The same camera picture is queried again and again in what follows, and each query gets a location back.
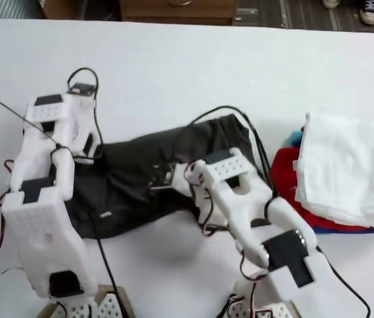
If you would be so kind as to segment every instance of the person's foot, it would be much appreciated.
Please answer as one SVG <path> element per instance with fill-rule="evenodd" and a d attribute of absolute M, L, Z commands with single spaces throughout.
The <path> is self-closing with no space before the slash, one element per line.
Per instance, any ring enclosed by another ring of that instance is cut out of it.
<path fill-rule="evenodd" d="M 333 9 L 340 3 L 340 0 L 322 0 L 322 5 L 327 9 Z"/>
<path fill-rule="evenodd" d="M 359 18 L 366 25 L 374 25 L 374 0 L 360 1 Z"/>

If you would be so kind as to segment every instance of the folded towel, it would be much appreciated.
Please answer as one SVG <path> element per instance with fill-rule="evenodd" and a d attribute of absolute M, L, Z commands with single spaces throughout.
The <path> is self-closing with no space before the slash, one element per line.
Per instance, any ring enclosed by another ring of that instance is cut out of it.
<path fill-rule="evenodd" d="M 374 233 L 374 228 L 341 225 L 314 215 L 311 211 L 303 208 L 300 202 L 295 201 L 297 175 L 293 169 L 293 162 L 299 159 L 299 152 L 299 148 L 282 148 L 278 150 L 273 159 L 271 176 L 278 189 L 279 195 L 294 207 L 297 213 L 316 233 Z"/>
<path fill-rule="evenodd" d="M 374 123 L 308 114 L 296 201 L 344 225 L 374 227 Z"/>

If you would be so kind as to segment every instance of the wooden cabinet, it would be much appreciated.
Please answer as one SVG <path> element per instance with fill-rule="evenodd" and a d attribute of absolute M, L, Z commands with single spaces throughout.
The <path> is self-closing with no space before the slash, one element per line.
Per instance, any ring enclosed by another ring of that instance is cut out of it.
<path fill-rule="evenodd" d="M 124 21 L 231 25 L 237 0 L 120 0 Z"/>

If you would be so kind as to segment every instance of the black wire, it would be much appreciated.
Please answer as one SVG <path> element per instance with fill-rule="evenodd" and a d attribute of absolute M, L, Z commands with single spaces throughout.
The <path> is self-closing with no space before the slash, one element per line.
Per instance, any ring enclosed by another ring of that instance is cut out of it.
<path fill-rule="evenodd" d="M 254 128 L 252 122 L 249 120 L 247 114 L 245 114 L 243 111 L 239 110 L 239 108 L 237 108 L 237 107 L 229 106 L 229 105 L 216 107 L 216 108 L 211 109 L 210 111 L 207 111 L 206 113 L 203 113 L 202 115 L 198 116 L 197 118 L 192 120 L 187 126 L 183 127 L 181 129 L 181 131 L 179 132 L 179 134 L 175 138 L 175 143 L 174 143 L 173 148 L 172 148 L 172 150 L 173 150 L 172 159 L 176 160 L 177 145 L 178 145 L 178 143 L 179 143 L 179 141 L 182 137 L 182 134 L 187 129 L 190 129 L 192 125 L 194 125 L 197 121 L 199 121 L 203 117 L 205 117 L 205 116 L 207 116 L 211 113 L 214 113 L 215 111 L 218 111 L 220 109 L 233 110 L 233 111 L 239 113 L 242 116 L 242 118 L 247 122 L 247 124 L 250 127 L 250 130 L 252 131 L 252 134 L 255 138 L 255 141 L 256 141 L 257 151 L 259 152 L 259 157 L 260 157 L 260 160 L 261 160 L 261 166 L 262 166 L 262 169 L 263 169 L 263 176 L 265 178 L 265 182 L 272 189 L 273 196 L 278 196 L 278 192 L 277 192 L 277 190 L 275 188 L 275 185 L 273 184 L 273 182 L 271 180 L 271 176 L 270 176 L 271 166 L 270 166 L 269 160 L 267 159 L 267 154 L 266 154 L 265 148 L 263 147 L 263 143 L 261 142 L 259 134 L 257 133 L 256 128 Z"/>
<path fill-rule="evenodd" d="M 334 275 L 339 279 L 339 281 L 341 283 L 343 283 L 343 285 L 345 285 L 345 287 L 347 287 L 347 289 L 349 291 L 351 291 L 354 296 L 356 296 L 358 298 L 358 300 L 360 300 L 362 302 L 362 304 L 364 304 L 364 306 L 366 307 L 366 310 L 367 310 L 367 314 L 366 314 L 366 318 L 369 318 L 371 316 L 371 307 L 369 306 L 369 304 L 365 301 L 365 299 L 363 297 L 361 297 L 342 277 L 341 275 L 339 275 L 339 273 L 336 271 L 335 267 L 330 263 L 330 261 L 328 260 L 328 258 L 326 257 L 326 255 L 323 253 L 322 249 L 317 246 L 316 247 L 317 251 L 321 252 L 326 260 L 328 261 L 328 264 L 330 265 L 331 267 L 331 270 L 333 271 Z"/>
<path fill-rule="evenodd" d="M 60 301 L 57 301 L 56 304 L 57 304 L 58 306 L 60 306 L 61 308 L 63 308 L 63 310 L 64 310 L 64 312 L 65 312 L 65 318 L 67 318 L 67 317 L 68 317 L 68 311 L 67 311 L 65 305 L 64 305 L 63 303 L 61 303 Z"/>
<path fill-rule="evenodd" d="M 100 145 L 99 145 L 99 152 L 98 154 L 94 154 L 94 156 L 92 157 L 88 157 L 88 156 L 73 156 L 73 159 L 88 159 L 88 160 L 96 160 L 96 159 L 100 159 L 103 155 L 103 135 L 101 134 L 101 129 L 100 129 L 100 126 L 99 126 L 99 122 L 97 120 L 97 94 L 99 92 L 99 77 L 97 76 L 97 73 L 95 73 L 94 70 L 92 70 L 91 68 L 78 68 L 77 70 L 73 71 L 72 74 L 70 74 L 69 78 L 68 78 L 68 89 L 70 89 L 70 82 L 71 80 L 76 76 L 76 74 L 78 74 L 79 72 L 81 71 L 89 71 L 91 72 L 93 75 L 94 75 L 94 78 L 95 78 L 95 92 L 94 92 L 94 100 L 96 101 L 96 105 L 94 106 L 94 123 L 95 123 L 95 127 L 97 128 L 97 132 L 99 133 L 99 138 L 100 138 Z"/>
<path fill-rule="evenodd" d="M 73 71 L 72 74 L 70 74 L 68 78 L 68 89 L 70 89 L 70 81 L 75 77 L 76 74 L 78 74 L 81 71 L 89 71 L 91 72 L 95 77 L 95 92 L 94 92 L 94 100 L 97 99 L 97 94 L 99 92 L 99 77 L 97 76 L 97 73 L 91 68 L 78 68 L 77 70 Z"/>
<path fill-rule="evenodd" d="M 97 241 L 97 244 L 99 245 L 101 257 L 103 258 L 103 262 L 105 263 L 106 271 L 109 274 L 110 281 L 112 282 L 112 287 L 113 287 L 114 294 L 115 294 L 116 298 L 118 299 L 118 303 L 119 303 L 119 306 L 120 306 L 120 312 L 122 313 L 122 318 L 128 318 L 128 312 L 126 311 L 126 308 L 125 308 L 125 306 L 122 302 L 122 299 L 120 298 L 120 295 L 119 295 L 119 292 L 118 292 L 118 289 L 117 289 L 117 286 L 116 286 L 115 278 L 113 277 L 113 274 L 112 274 L 112 271 L 110 269 L 109 263 L 107 262 L 105 249 L 103 248 L 103 245 L 101 244 L 101 239 L 100 239 L 100 236 L 99 236 L 99 231 L 97 229 L 97 224 L 95 223 L 94 217 L 92 216 L 90 209 L 87 209 L 87 213 L 88 213 L 89 221 L 91 222 L 91 225 L 93 227 L 95 240 Z"/>
<path fill-rule="evenodd" d="M 24 122 L 30 124 L 32 127 L 34 127 L 36 130 L 40 131 L 42 134 L 45 134 L 47 138 L 52 140 L 55 144 L 58 144 L 57 141 L 55 141 L 49 134 L 47 134 L 45 131 L 43 131 L 40 127 L 37 127 L 35 124 L 30 122 L 28 119 L 24 118 L 22 115 L 18 114 L 16 111 L 12 110 L 9 106 L 4 104 L 3 102 L 0 101 L 0 105 L 6 108 L 8 111 L 10 111 L 12 114 L 14 114 L 16 117 L 22 119 Z"/>

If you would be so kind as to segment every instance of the white table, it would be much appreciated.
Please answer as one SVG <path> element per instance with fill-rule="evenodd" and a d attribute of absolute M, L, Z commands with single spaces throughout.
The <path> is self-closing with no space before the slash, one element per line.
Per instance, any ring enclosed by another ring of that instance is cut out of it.
<path fill-rule="evenodd" d="M 307 111 L 374 120 L 374 34 L 0 21 L 0 99 L 19 113 L 37 96 L 63 91 L 80 66 L 99 74 L 107 142 L 231 104 L 248 113 L 272 159 Z M 21 121 L 0 107 L 0 193 L 8 178 L 2 163 L 17 155 L 21 140 Z M 374 235 L 319 240 L 374 317 Z M 87 244 L 97 279 L 109 283 L 96 243 Z M 214 317 L 239 276 L 231 238 L 203 238 L 184 212 L 105 240 L 105 249 L 138 317 Z M 3 266 L 16 259 L 9 238 Z M 34 317 L 44 304 L 21 272 L 0 278 L 0 317 Z"/>

